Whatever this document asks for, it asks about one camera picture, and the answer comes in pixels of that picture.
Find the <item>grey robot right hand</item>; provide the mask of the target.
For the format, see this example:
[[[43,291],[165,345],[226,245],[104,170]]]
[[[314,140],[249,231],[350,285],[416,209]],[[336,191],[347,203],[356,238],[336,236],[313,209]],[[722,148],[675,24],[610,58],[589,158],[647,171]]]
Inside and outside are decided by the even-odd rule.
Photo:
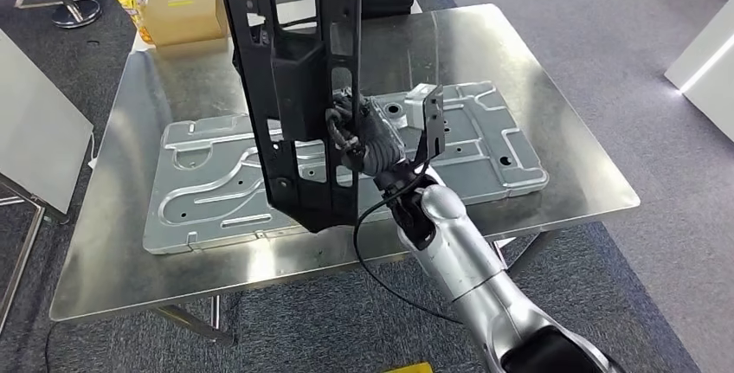
[[[344,88],[332,100],[325,121],[344,167],[376,177],[405,160],[405,144],[373,98]]]

